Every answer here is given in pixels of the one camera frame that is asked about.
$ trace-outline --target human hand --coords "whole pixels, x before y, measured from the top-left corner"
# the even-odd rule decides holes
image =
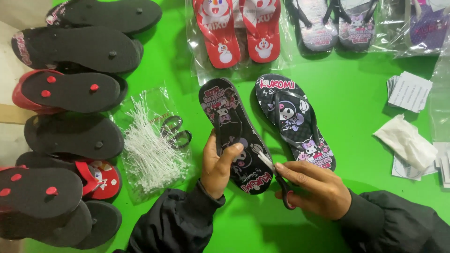
[[[226,148],[219,157],[216,151],[216,133],[214,129],[209,135],[205,148],[203,148],[203,166],[200,182],[206,192],[215,199],[220,199],[230,180],[231,163],[238,156],[244,146],[236,143]]]
[[[313,212],[330,220],[339,220],[350,208],[351,195],[334,172],[306,161],[276,163],[278,173],[294,184],[310,192],[308,196],[289,194],[288,202],[303,210]],[[282,199],[281,191],[275,193]]]

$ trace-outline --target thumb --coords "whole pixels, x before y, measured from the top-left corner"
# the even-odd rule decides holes
[[[216,166],[229,169],[234,158],[244,150],[242,143],[236,143],[226,148],[216,163]]]

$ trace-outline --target kuromi flip-flop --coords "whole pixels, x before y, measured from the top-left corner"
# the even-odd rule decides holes
[[[347,9],[339,1],[339,39],[349,50],[364,52],[369,49],[375,34],[374,11],[378,0]]]
[[[81,200],[80,178],[68,170],[0,167],[0,207],[34,218],[73,211]]]
[[[122,214],[117,207],[98,200],[86,201],[92,216],[92,230],[73,248],[91,249],[109,241],[122,224]]]
[[[197,24],[205,37],[209,60],[215,68],[229,68],[241,58],[234,33],[231,0],[193,0]]]
[[[136,69],[140,52],[125,34],[108,27],[29,28],[11,39],[16,56],[34,69],[56,69],[76,63],[106,73]]]
[[[92,218],[83,201],[71,213],[54,218],[37,219],[19,212],[8,212],[0,214],[0,223],[1,238],[32,238],[54,247],[73,247],[92,229]]]
[[[280,0],[239,0],[247,28],[248,53],[257,63],[268,63],[280,54]]]
[[[200,88],[198,100],[216,130],[218,155],[235,143],[244,145],[230,168],[233,182],[246,193],[263,193],[272,181],[273,172],[258,154],[262,152],[269,159],[271,155],[248,119],[236,87],[226,79],[212,79]]]
[[[450,8],[433,11],[430,2],[405,2],[405,43],[416,53],[439,53],[446,37]]]
[[[333,24],[331,12],[335,0],[327,6],[325,0],[292,0],[296,10],[300,32],[305,47],[311,51],[327,51],[334,47],[338,39],[338,29]]]
[[[25,123],[24,134],[33,151],[53,156],[106,160],[120,154],[124,145],[116,124],[99,113],[36,115]]]
[[[16,160],[16,166],[30,169],[64,168],[77,174],[83,182],[83,196],[108,199],[116,196],[122,186],[120,173],[106,161],[65,162],[36,152],[26,152]]]
[[[279,128],[281,138],[291,145],[295,159],[334,171],[333,152],[317,127],[314,109],[303,90],[278,74],[260,76],[255,89],[264,114]]]
[[[53,70],[34,70],[20,78],[13,102],[38,113],[43,108],[92,113],[107,110],[117,103],[119,95],[119,83],[105,74],[63,75]]]
[[[70,0],[53,7],[45,21],[61,28],[110,27],[130,35],[150,29],[161,16],[161,7],[149,0]]]

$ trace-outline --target crumpled paper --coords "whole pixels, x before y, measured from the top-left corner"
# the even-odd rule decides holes
[[[373,135],[391,147],[407,163],[424,171],[436,159],[437,149],[423,138],[417,127],[399,114],[384,124]]]

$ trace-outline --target black jacket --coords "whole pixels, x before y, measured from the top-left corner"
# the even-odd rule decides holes
[[[387,191],[350,193],[350,209],[337,222],[352,252],[450,252],[450,227],[432,208]],[[202,252],[212,215],[224,204],[224,196],[211,198],[200,181],[190,193],[167,189],[136,223],[126,253]]]

